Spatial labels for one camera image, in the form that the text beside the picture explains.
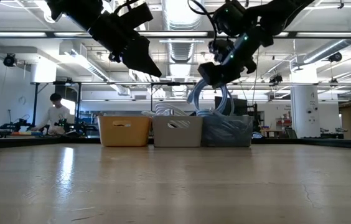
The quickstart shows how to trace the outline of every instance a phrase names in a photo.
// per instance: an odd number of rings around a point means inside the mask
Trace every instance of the ventilation duct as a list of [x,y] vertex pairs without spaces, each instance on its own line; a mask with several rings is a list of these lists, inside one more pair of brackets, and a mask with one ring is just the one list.
[[351,45],[351,40],[333,40],[322,47],[308,53],[304,57],[304,63],[315,63]]
[[[204,0],[198,0],[198,2],[203,6],[205,5]],[[193,3],[191,6],[196,10],[200,10]],[[189,9],[187,0],[162,0],[162,8],[166,30],[198,29],[201,16]],[[183,78],[185,81],[190,74],[194,56],[194,44],[188,42],[171,42],[167,44],[167,49],[169,52],[169,62],[171,63],[169,65],[170,75],[175,78]]]

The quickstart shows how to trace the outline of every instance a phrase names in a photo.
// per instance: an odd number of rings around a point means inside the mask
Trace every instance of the man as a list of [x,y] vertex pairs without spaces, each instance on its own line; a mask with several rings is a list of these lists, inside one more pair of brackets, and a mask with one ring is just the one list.
[[50,101],[54,105],[50,107],[47,114],[45,114],[43,121],[32,128],[32,131],[38,131],[42,129],[50,121],[49,134],[64,134],[65,130],[63,127],[54,126],[54,123],[57,123],[60,119],[67,119],[70,111],[68,108],[64,107],[61,104],[62,97],[58,93],[53,93],[50,96]]

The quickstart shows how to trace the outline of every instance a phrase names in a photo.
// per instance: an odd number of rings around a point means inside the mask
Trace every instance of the white t-shirt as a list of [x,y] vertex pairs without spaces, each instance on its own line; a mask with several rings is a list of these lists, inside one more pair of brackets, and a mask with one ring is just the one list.
[[50,121],[50,129],[54,128],[54,123],[58,123],[60,119],[67,119],[70,110],[64,106],[60,108],[51,107],[44,116],[43,121],[36,127],[37,129],[43,128]]

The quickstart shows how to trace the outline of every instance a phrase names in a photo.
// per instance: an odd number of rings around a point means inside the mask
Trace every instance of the ceiling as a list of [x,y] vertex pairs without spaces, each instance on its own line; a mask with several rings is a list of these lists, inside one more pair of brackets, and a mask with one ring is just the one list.
[[[116,5],[122,3],[122,0],[114,0]],[[163,1],[181,1],[181,0],[163,0]],[[161,10],[160,0],[146,0],[150,5],[154,19],[145,23],[146,30],[165,30],[163,11]],[[214,11],[221,6],[223,1],[205,0],[208,11]],[[257,1],[250,0],[250,6],[265,4],[269,0]],[[351,0],[344,1],[343,9],[328,8],[336,7],[340,4],[339,0],[315,0],[310,5],[311,8],[303,10],[287,28],[287,30],[300,31],[351,31]],[[198,30],[212,30],[208,19],[201,18],[201,24]],[[56,31],[56,32],[81,32],[82,30],[74,24],[69,18],[62,17],[58,22],[51,24],[45,21],[44,12],[37,8],[34,1],[18,1],[7,0],[2,1],[0,6],[0,31]],[[200,78],[197,72],[198,64],[211,61],[213,56],[208,52],[208,39],[199,39],[202,43],[195,44],[192,66],[189,76],[185,77],[185,81],[194,81]],[[173,78],[169,72],[169,53],[167,44],[160,43],[160,39],[151,39],[150,54],[157,66],[161,69],[162,78]],[[289,80],[290,68],[289,62],[283,60],[291,60],[296,55],[304,55],[318,49],[322,45],[330,42],[329,39],[276,39],[274,45],[263,48],[260,47],[254,55],[255,61],[258,62],[258,69],[255,73],[242,73],[240,81],[258,82],[264,80],[267,82],[269,78],[276,72],[283,75],[284,81]],[[91,81],[92,75],[83,67],[72,64],[66,60],[66,55],[60,52],[60,45],[64,42],[70,43],[75,47],[83,44],[88,50],[88,59],[94,61],[103,71],[105,71],[112,80],[119,82],[133,81],[128,75],[128,69],[120,63],[113,63],[108,60],[108,51],[93,39],[0,39],[0,57],[5,55],[6,47],[35,47],[44,52],[53,61],[60,66],[57,76],[72,77],[74,80]],[[319,62],[316,64],[317,76],[320,82],[327,82],[337,75],[346,76],[351,72],[351,46],[340,51],[343,60],[332,65],[327,62]],[[26,57],[27,63],[35,63],[35,58]],[[343,82],[351,82],[351,75],[343,79]]]

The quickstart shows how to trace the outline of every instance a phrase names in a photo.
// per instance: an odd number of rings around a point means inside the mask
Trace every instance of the tangled cable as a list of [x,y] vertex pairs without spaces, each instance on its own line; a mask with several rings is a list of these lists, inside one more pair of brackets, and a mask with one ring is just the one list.
[[225,85],[221,87],[223,98],[218,108],[200,110],[199,96],[205,86],[207,86],[207,83],[202,79],[187,99],[188,103],[194,102],[197,116],[204,117],[202,145],[217,147],[249,146],[252,129],[251,117],[241,116],[236,118],[222,115],[227,105],[227,96],[230,97],[231,102],[230,115],[233,115],[235,109],[231,93]]

